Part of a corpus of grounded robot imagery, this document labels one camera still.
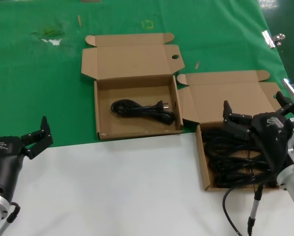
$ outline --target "black cable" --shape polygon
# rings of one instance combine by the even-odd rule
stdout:
[[[216,187],[248,185],[247,181],[255,179],[257,182],[271,172],[267,160],[253,139],[244,140],[220,128],[207,130],[202,133],[202,137],[203,142],[206,143],[204,151],[209,158],[208,165],[215,174]],[[244,150],[248,152],[248,158],[234,156],[236,152]],[[251,151],[259,154],[251,158]],[[254,174],[251,170],[261,172]]]
[[[259,145],[262,145],[258,138],[254,135],[253,138],[255,139],[256,142],[258,142]],[[287,145],[285,145],[285,155],[284,155],[284,158],[281,160],[280,164],[278,165],[278,168],[276,168],[274,171],[272,171],[269,175],[267,175],[266,177],[264,177],[264,179],[261,179],[261,180],[256,180],[256,179],[253,179],[251,181],[247,181],[246,183],[247,184],[256,184],[256,183],[260,183],[260,184],[265,184],[267,183],[268,181],[271,181],[273,177],[275,177],[279,171],[281,170],[281,168],[283,167],[284,163],[286,162],[287,160],[287,157],[288,157],[288,148],[287,148]],[[224,213],[226,215],[226,218],[228,219],[229,223],[231,224],[232,228],[235,230],[235,232],[239,235],[239,236],[242,236],[242,234],[239,232],[239,230],[236,228],[236,226],[233,224],[232,220],[230,219],[230,216],[227,212],[227,209],[226,209],[226,198],[227,196],[229,195],[229,193],[238,188],[238,187],[241,187],[241,186],[244,186],[245,184],[241,183],[241,184],[238,184],[236,186],[233,186],[231,187],[224,195],[223,197],[223,200],[222,200],[222,207],[223,207],[223,210],[224,210]],[[250,230],[250,232],[248,232],[249,236],[252,235],[252,228],[253,228],[253,225],[250,226],[250,228],[248,230]]]
[[[123,99],[114,102],[111,105],[111,110],[122,117],[150,117],[167,125],[175,121],[175,114],[165,111],[162,101],[154,106],[143,107],[132,100]]]
[[[20,212],[20,209],[21,209],[19,204],[17,204],[17,203],[12,202],[11,205],[15,206],[15,208],[14,208],[13,212],[7,218],[7,222],[10,224],[15,220],[15,218],[17,218],[17,216]]]

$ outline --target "cable connector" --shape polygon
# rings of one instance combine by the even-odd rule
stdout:
[[[264,185],[262,183],[260,183],[259,186],[257,187],[257,190],[255,191],[255,194],[254,194],[254,202],[253,202],[251,214],[250,214],[249,220],[247,221],[247,233],[249,236],[252,235],[252,229],[255,224],[255,217],[256,217],[257,208],[259,207],[259,204],[261,201],[263,186]]]
[[[257,201],[260,201],[261,200],[261,196],[263,194],[263,187],[264,185],[263,184],[260,184],[258,187],[257,187],[257,190],[254,194],[254,199],[257,200]]]
[[[247,222],[247,233],[249,236],[252,235],[252,228],[255,224],[255,219],[252,219],[251,217],[249,217],[249,220]]]

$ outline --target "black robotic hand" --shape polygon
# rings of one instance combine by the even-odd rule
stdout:
[[[35,158],[51,146],[53,138],[46,117],[43,117],[40,130],[20,137],[0,137],[0,196],[9,203],[12,201],[23,159]]]

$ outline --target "box flap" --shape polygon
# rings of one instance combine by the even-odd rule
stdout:
[[[98,77],[98,51],[97,48],[83,49],[81,73],[92,78]]]
[[[277,110],[279,104],[273,96],[278,86],[259,82],[269,75],[263,70],[178,75],[179,83],[189,85],[179,90],[183,119],[196,123],[222,121],[225,100],[239,114],[254,116]]]
[[[181,88],[178,90],[178,96],[181,103],[182,118],[199,124],[199,117],[196,106],[193,101],[190,87]]]
[[[84,49],[81,71],[100,80],[168,75],[183,67],[177,45],[157,44]]]
[[[183,85],[230,84],[263,81],[269,76],[265,70],[208,72],[179,75],[177,81]]]
[[[173,41],[172,33],[141,33],[119,35],[88,35],[86,42],[96,47],[165,44]]]

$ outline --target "small wood piece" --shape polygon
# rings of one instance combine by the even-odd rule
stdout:
[[[79,15],[78,15],[78,22],[79,22],[79,26],[82,27],[81,18]]]

